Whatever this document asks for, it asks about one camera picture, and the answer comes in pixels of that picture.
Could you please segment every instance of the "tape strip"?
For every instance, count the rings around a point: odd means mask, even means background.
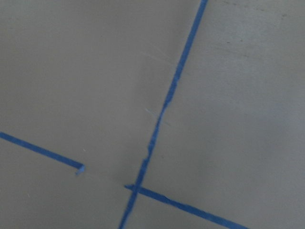
[[[179,63],[177,65],[176,72],[175,72],[175,74],[173,76],[173,80],[172,80],[171,86],[170,86],[169,91],[168,91],[168,93],[166,95],[166,98],[165,98],[162,110],[161,110],[161,112],[159,114],[156,126],[155,126],[153,134],[152,134],[152,137],[151,137],[151,139],[149,141],[149,144],[148,144],[148,156],[142,162],[142,165],[141,165],[138,177],[137,177],[135,185],[133,186],[133,189],[132,189],[132,194],[131,194],[131,196],[129,198],[129,201],[127,203],[127,207],[126,207],[125,212],[123,214],[123,217],[121,219],[121,222],[120,222],[120,225],[119,225],[119,229],[124,229],[125,224],[127,222],[127,219],[128,219],[129,215],[132,212],[134,203],[135,203],[135,201],[137,199],[137,195],[138,195],[138,193],[140,191],[141,184],[143,182],[143,179],[144,179],[144,176],[145,176],[145,173],[146,173],[146,169],[148,167],[148,164],[149,164],[150,159],[151,159],[152,154],[153,154],[154,147],[156,145],[156,141],[157,141],[157,138],[158,138],[160,124],[161,124],[163,115],[165,113],[166,108],[168,107],[168,105],[170,104],[170,102],[173,99],[173,95],[175,93],[178,81],[179,81],[179,79],[181,77],[181,73],[183,71],[184,65],[185,65],[187,57],[189,55],[191,46],[193,44],[195,35],[197,33],[197,30],[198,30],[198,27],[199,27],[199,24],[200,24],[200,21],[201,21],[201,18],[202,18],[202,15],[203,15],[203,12],[204,12],[204,9],[205,9],[205,6],[206,6],[207,2],[208,2],[208,0],[201,0],[201,2],[200,2],[199,9],[198,9],[196,17],[194,19],[191,31],[190,31],[189,36],[187,38],[187,41],[186,41],[186,44],[184,46],[184,50],[183,50],[182,55],[180,57]]]
[[[134,185],[125,185],[125,188],[129,189],[129,190],[133,190],[134,189]],[[153,192],[149,189],[146,189],[146,188],[140,188],[139,190],[139,193],[144,195],[144,196],[147,196],[147,197],[150,197],[150,198],[153,198],[155,200],[158,200],[164,204],[168,204],[168,205],[171,205],[175,208],[179,208],[181,209],[182,211],[186,211],[190,214],[193,214],[193,215],[196,215],[196,216],[199,216],[203,219],[206,219],[208,221],[211,221],[213,223],[216,223],[218,225],[221,225],[221,226],[224,226],[226,228],[230,228],[230,229],[248,229],[240,224],[237,224],[237,223],[234,223],[232,221],[229,221],[227,219],[224,219],[222,217],[219,217],[219,216],[216,216],[216,215],[213,215],[211,213],[208,213],[208,212],[205,212],[205,211],[202,211],[198,208],[194,208],[190,205],[187,205],[187,204],[182,204],[182,203],[179,203],[177,201],[174,201],[172,199],[169,199],[167,198],[166,196],[163,196],[161,194],[158,194],[156,192]]]
[[[39,146],[35,146],[31,143],[28,143],[26,141],[23,141],[23,140],[20,140],[18,138],[15,138],[13,136],[10,136],[6,133],[3,133],[3,132],[0,132],[0,138],[4,139],[4,140],[7,140],[9,142],[12,142],[16,145],[19,145],[19,146],[22,146],[24,148],[27,148],[29,150],[32,150],[36,153],[39,153],[39,154],[42,154],[44,156],[47,156],[49,158],[52,158],[54,160],[57,160],[57,161],[60,161],[66,165],[69,165],[69,166],[72,166],[76,169],[78,169],[78,171],[76,172],[76,175],[79,175],[80,173],[82,173],[83,171],[85,171],[85,165],[82,164],[82,163],[79,163],[77,161],[73,161],[72,159],[69,159],[67,157],[64,157],[62,155],[59,155],[59,154],[56,154],[54,152],[51,152],[47,149],[43,149],[43,148],[40,148]]]

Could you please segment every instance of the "gray floor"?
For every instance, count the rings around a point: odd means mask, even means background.
[[[199,0],[0,1],[0,228],[115,229]],[[305,1],[210,0],[143,186],[252,229],[305,219]],[[223,227],[139,196],[127,229]]]

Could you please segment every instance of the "tape line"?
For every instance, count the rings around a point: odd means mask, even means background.
[[[134,185],[125,185],[125,188],[129,189],[129,190],[133,190],[134,189]],[[164,204],[168,204],[168,205],[171,205],[175,208],[178,208],[182,211],[186,211],[190,214],[193,214],[193,215],[196,215],[196,216],[199,216],[203,219],[206,219],[208,221],[211,221],[213,223],[216,223],[218,225],[221,225],[221,226],[224,226],[225,228],[230,228],[230,229],[248,229],[240,224],[237,224],[237,223],[234,223],[232,221],[229,221],[227,219],[224,219],[222,217],[219,217],[219,216],[216,216],[216,215],[213,215],[211,213],[208,213],[208,212],[205,212],[205,211],[202,211],[198,208],[194,208],[190,205],[187,205],[187,204],[183,204],[183,203],[179,203],[175,200],[172,200],[172,199],[169,199],[167,198],[166,196],[163,196],[159,193],[156,193],[154,191],[151,191],[149,189],[146,189],[146,188],[143,188],[141,187],[140,190],[139,190],[139,193],[144,195],[144,196],[147,196],[147,197],[150,197],[150,198],[153,198],[155,200],[158,200]]]
[[[35,146],[35,145],[33,145],[31,143],[28,143],[26,141],[23,141],[21,139],[10,136],[10,135],[8,135],[4,132],[0,132],[0,138],[2,138],[4,140],[7,140],[9,142],[12,142],[16,145],[22,146],[24,148],[27,148],[31,151],[36,152],[36,153],[39,153],[39,154],[42,154],[42,155],[47,156],[49,158],[52,158],[54,160],[60,161],[60,162],[66,164],[66,165],[69,165],[71,167],[74,167],[74,168],[78,169],[77,172],[76,172],[76,175],[79,175],[80,173],[85,171],[85,165],[82,164],[82,163],[79,163],[77,161],[73,161],[72,159],[69,159],[69,158],[67,158],[65,156],[62,156],[62,155],[59,155],[59,154],[56,154],[56,153],[51,152],[47,149],[43,149],[39,146]]]
[[[135,203],[135,201],[137,199],[138,193],[140,191],[141,184],[143,182],[143,179],[144,179],[144,176],[145,176],[145,173],[146,173],[146,169],[148,167],[148,164],[149,164],[150,159],[151,159],[152,154],[153,154],[154,147],[156,145],[156,141],[157,141],[157,138],[158,138],[160,124],[161,124],[163,115],[165,113],[166,108],[168,107],[168,105],[170,104],[171,100],[173,99],[173,95],[175,93],[178,81],[179,81],[179,79],[181,77],[181,73],[183,71],[184,65],[185,65],[187,57],[189,55],[191,46],[193,44],[193,41],[194,41],[196,32],[198,30],[198,27],[199,27],[199,24],[200,24],[200,21],[201,21],[201,18],[202,18],[202,15],[203,15],[203,12],[204,12],[204,9],[205,9],[205,6],[206,6],[207,2],[208,2],[208,0],[201,0],[201,2],[200,2],[200,5],[199,5],[199,8],[198,8],[196,17],[194,19],[194,22],[193,22],[193,25],[192,25],[192,28],[191,28],[191,31],[190,31],[190,33],[188,35],[187,41],[185,43],[185,46],[184,46],[184,49],[183,49],[183,52],[182,52],[182,55],[180,57],[179,63],[178,63],[177,68],[176,68],[176,72],[175,72],[175,74],[173,76],[173,80],[172,80],[171,86],[170,86],[170,88],[168,90],[168,93],[166,95],[166,98],[165,98],[162,110],[161,110],[161,112],[159,114],[156,126],[154,128],[152,137],[151,137],[151,139],[149,141],[149,144],[148,144],[148,156],[142,162],[142,165],[141,165],[139,174],[137,176],[135,185],[133,186],[133,189],[132,189],[132,194],[131,194],[131,196],[129,198],[129,201],[128,201],[126,209],[125,209],[125,212],[124,212],[123,217],[121,219],[121,222],[120,222],[120,225],[119,225],[119,229],[124,229],[124,227],[126,225],[126,222],[128,220],[128,217],[129,217],[129,215],[132,212],[134,203]]]

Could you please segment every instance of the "painted surface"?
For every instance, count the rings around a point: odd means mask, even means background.
[[[199,0],[0,2],[0,228],[118,228]],[[144,188],[248,228],[305,224],[305,3],[210,0]],[[139,195],[127,229],[224,228]]]

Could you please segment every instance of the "scratch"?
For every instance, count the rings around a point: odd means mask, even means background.
[[[168,65],[168,66],[174,66],[174,64],[168,62],[167,60],[164,60],[164,59],[162,59],[162,58],[155,57],[155,56],[150,55],[150,54],[148,54],[148,53],[146,53],[146,52],[140,51],[140,54],[142,54],[142,55],[144,55],[144,56],[148,56],[148,57],[150,57],[150,58],[152,58],[152,59],[154,59],[154,60],[156,60],[156,61],[163,62],[163,63],[165,63],[165,64]]]
[[[156,112],[154,112],[154,111],[150,111],[150,110],[148,110],[147,108],[145,108],[145,111],[147,111],[148,113],[150,113],[150,114],[151,114],[153,117],[155,117],[155,118],[158,117],[158,114],[157,114]],[[168,122],[161,121],[161,123],[164,123],[164,124],[166,124],[166,125],[168,125],[168,126],[171,126]]]
[[[166,55],[166,53],[164,53],[158,46],[154,45],[153,43],[151,43],[149,40],[144,40],[142,39],[142,41],[148,43],[149,45],[151,45],[152,47],[154,47],[157,51],[159,51],[159,53],[161,53],[164,57],[166,57],[167,59],[170,59],[170,57],[168,55]]]

